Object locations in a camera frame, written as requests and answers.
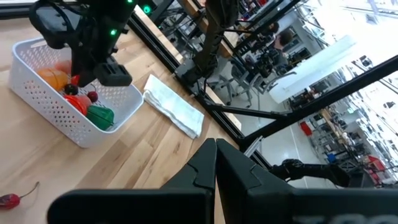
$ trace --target green led light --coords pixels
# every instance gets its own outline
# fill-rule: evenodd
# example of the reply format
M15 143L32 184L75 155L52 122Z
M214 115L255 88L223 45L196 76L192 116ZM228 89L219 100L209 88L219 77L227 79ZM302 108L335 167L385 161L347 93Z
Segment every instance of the green led light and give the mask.
M152 9L150 8L150 6L148 6L148 5L144 6L144 7L143 7L143 10L144 10L144 13L145 13L145 14L149 14L149 13L152 11Z
M111 35L116 35L117 31L116 29L111 30Z

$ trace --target basket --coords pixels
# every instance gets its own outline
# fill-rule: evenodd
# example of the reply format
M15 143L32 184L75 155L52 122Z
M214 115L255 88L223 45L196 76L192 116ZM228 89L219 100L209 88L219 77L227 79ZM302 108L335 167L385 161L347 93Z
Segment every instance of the basket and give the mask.
M69 104L63 98L64 93L55 91L35 72L71 59L69 48L51 49L40 38L16 43L12 54L9 88L80 147L95 146L104 137L116 132L144 102L142 94L134 85L105 87L95 80L93 86L80 88L79 95L85 95L95 88L98 101L93 105L113 110L114 124L102 131Z

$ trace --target red chili pepper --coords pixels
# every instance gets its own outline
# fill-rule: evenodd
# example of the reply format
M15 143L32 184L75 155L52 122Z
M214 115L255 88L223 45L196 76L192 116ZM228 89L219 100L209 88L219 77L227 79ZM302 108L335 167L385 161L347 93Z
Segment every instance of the red chili pepper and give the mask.
M28 196L30 193L32 193L38 186L39 186L39 182L36 182L35 187L28 192L27 194L24 194L22 196L18 196L16 194L7 194L7 195L3 195L0 197L0 209L2 210L9 210L12 208L17 207L20 202L21 199L25 196Z

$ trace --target white cloth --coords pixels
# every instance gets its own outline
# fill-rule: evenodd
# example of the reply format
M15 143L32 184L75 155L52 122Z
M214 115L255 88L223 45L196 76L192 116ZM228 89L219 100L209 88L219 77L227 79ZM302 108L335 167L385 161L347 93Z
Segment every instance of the white cloth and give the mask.
M154 75L145 84L144 99L192 139L200 136L205 116Z

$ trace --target wooden tabletop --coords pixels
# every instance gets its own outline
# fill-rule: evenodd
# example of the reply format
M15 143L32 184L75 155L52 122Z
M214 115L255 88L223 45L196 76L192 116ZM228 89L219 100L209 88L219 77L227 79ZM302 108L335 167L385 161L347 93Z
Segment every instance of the wooden tabletop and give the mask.
M192 0L178 0L178 2L181 4L181 6L185 9L185 12L192 16L192 17L198 17L199 13L198 10L199 8L193 3ZM208 26L208 21L206 18L203 18L199 23L198 27L201 29L202 32L206 32ZM224 36L228 39L228 41L231 43L233 47L236 46L236 43L238 42L239 35L234 32L225 32ZM233 51L228 47L227 43L225 41L221 41L221 46L220 46L220 54L224 58L231 58L233 55Z
M137 8L136 12L154 28L176 58L182 60L145 14ZM0 195L24 194L40 181L39 189L24 198L17 208L0 211L0 223L44 224L51 202L72 189L159 188L179 171L206 138L225 138L233 143L130 31L118 42L119 52L115 56L118 62L130 71L140 91L149 74L153 74L202 111L205 114L202 134L191 140L169 119L144 103L117 133L103 139L101 145L81 149L7 87L12 46L18 41L36 38L39 33L28 19L0 21L0 32ZM223 223L219 196L216 197L216 223Z

